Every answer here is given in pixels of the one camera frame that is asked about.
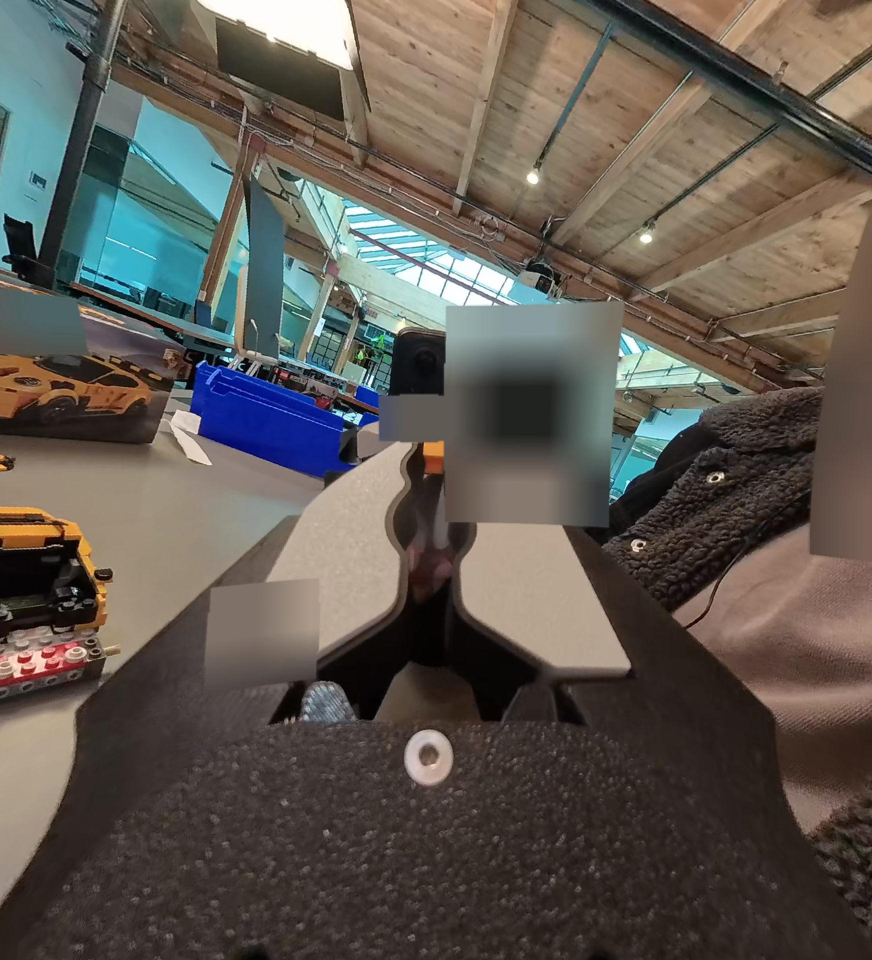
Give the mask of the black lego set box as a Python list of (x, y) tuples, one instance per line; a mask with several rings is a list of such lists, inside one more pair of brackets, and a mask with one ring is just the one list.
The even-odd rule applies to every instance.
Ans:
[(126, 320), (82, 319), (83, 354), (0, 353), (0, 435), (151, 444), (183, 347)]

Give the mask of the dark grey fleece jacket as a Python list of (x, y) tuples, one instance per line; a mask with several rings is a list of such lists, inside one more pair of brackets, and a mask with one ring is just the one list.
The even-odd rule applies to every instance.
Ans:
[[(722, 445), (703, 452), (628, 529), (617, 533), (609, 520), (607, 531), (593, 534), (689, 632), (742, 558), (809, 525), (822, 401), (823, 388), (817, 387), (753, 395), (705, 410), (697, 422)], [(872, 780), (860, 796), (803, 834), (872, 940)]]

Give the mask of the grey divider panel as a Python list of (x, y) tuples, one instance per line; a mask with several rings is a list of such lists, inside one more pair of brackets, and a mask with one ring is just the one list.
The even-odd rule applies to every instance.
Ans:
[(235, 348), (250, 362), (273, 367), (280, 353), (285, 223), (255, 176), (245, 176), (243, 186), (250, 248), (238, 279)]

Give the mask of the person's right hand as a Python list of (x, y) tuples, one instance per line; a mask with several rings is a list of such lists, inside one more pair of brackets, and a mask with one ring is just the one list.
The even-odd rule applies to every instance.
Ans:
[(406, 557), (409, 590), (418, 604), (434, 596), (452, 576), (455, 555), (450, 546), (439, 547), (417, 536)]

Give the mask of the beige sweatshirt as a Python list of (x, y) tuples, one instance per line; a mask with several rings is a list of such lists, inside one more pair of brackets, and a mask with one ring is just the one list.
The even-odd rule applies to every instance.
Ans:
[(773, 714), (805, 834), (872, 781), (872, 562), (816, 556), (809, 526), (742, 558), (690, 629)]

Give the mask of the ceiling light panel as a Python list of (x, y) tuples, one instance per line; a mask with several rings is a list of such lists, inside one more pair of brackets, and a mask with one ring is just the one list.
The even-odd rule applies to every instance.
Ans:
[(348, 1), (199, 1), (220, 69), (344, 123), (371, 110)]

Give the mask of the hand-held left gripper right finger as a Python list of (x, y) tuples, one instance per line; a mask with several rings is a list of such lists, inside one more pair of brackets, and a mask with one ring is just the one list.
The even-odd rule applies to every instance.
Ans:
[(565, 529), (472, 525), (446, 607), (446, 662), (483, 714), (526, 685), (619, 680), (632, 665)]

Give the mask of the ceiling-mounted device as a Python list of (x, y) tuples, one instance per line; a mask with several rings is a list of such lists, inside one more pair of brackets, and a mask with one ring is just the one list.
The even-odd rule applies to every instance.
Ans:
[(542, 294), (552, 302), (562, 298), (563, 276), (544, 259), (530, 258), (522, 265), (516, 282)]

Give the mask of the orange lego car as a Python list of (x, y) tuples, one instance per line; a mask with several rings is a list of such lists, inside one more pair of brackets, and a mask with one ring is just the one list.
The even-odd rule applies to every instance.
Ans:
[(0, 508), (0, 703), (102, 677), (112, 580), (76, 523)]

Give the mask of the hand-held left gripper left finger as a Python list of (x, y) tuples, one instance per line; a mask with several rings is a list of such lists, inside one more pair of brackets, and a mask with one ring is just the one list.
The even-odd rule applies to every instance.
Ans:
[(397, 508), (411, 490), (410, 442), (395, 442), (326, 487), (298, 518), (274, 582), (318, 586), (317, 676), (359, 710), (378, 708), (405, 663), (386, 634), (408, 594)]

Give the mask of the white paper scrap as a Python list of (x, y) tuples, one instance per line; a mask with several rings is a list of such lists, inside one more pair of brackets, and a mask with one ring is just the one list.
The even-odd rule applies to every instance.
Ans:
[(187, 460), (201, 466), (212, 466), (212, 460), (198, 441), (202, 418), (188, 410), (178, 409), (166, 414), (158, 431), (171, 435)]

